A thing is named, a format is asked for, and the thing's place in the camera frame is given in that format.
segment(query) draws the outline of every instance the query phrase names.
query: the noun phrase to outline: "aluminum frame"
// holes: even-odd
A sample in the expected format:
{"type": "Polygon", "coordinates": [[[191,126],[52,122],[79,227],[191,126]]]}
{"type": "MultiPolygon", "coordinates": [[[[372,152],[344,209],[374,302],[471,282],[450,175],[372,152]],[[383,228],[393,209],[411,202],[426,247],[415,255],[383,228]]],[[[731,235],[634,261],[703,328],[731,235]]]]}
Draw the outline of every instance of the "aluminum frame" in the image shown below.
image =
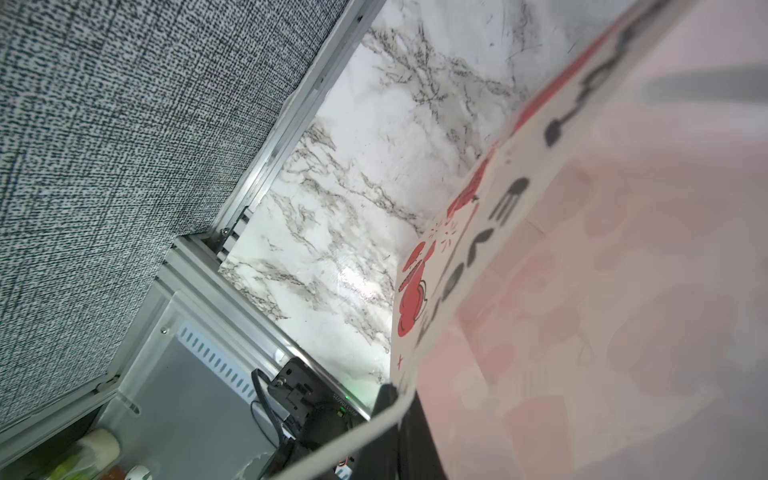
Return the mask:
{"type": "Polygon", "coordinates": [[[166,255],[136,318],[108,367],[63,399],[0,432],[0,468],[13,462],[83,415],[109,402],[126,379],[142,347],[157,338],[166,308],[177,294],[194,306],[206,331],[243,365],[275,376],[294,356],[301,358],[339,397],[366,419],[370,409],[302,350],[219,273],[219,262],[200,236],[179,237],[166,255]]]}
{"type": "Polygon", "coordinates": [[[293,153],[301,135],[309,127],[384,2],[348,1],[312,66],[286,101],[259,153],[250,162],[208,231],[208,244],[217,253],[243,212],[250,205],[257,205],[272,186],[280,168],[293,153]]]}

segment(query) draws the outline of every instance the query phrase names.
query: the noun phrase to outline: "red cartoon illustration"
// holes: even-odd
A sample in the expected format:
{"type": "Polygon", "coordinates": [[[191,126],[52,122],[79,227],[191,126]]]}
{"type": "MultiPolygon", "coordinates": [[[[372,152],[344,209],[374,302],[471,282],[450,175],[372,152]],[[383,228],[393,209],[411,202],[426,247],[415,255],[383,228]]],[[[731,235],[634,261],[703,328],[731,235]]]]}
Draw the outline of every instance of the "red cartoon illustration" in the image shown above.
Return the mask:
{"type": "MultiPolygon", "coordinates": [[[[421,242],[413,249],[411,256],[406,262],[406,266],[402,269],[403,272],[419,258],[425,245],[425,242],[421,242]]],[[[411,331],[416,324],[416,319],[419,318],[419,314],[422,312],[425,298],[425,283],[422,280],[422,275],[424,274],[424,266],[427,260],[429,260],[434,252],[435,242],[433,241],[427,254],[424,256],[424,260],[419,260],[416,266],[413,267],[413,270],[411,270],[411,273],[402,281],[400,288],[398,288],[399,292],[402,292],[403,289],[406,290],[400,299],[400,321],[397,323],[397,334],[400,336],[405,336],[411,331]]]]}
{"type": "Polygon", "coordinates": [[[464,187],[464,190],[458,194],[456,199],[453,200],[450,205],[448,205],[448,213],[445,219],[446,223],[448,223],[453,218],[453,214],[456,213],[457,210],[460,210],[466,204],[475,199],[475,194],[477,193],[478,188],[480,187],[480,182],[482,182],[482,177],[485,174],[485,168],[488,166],[488,162],[491,161],[494,150],[495,146],[491,148],[491,152],[488,154],[485,160],[482,161],[480,167],[472,175],[472,179],[469,181],[469,184],[467,184],[467,186],[464,187]]]}

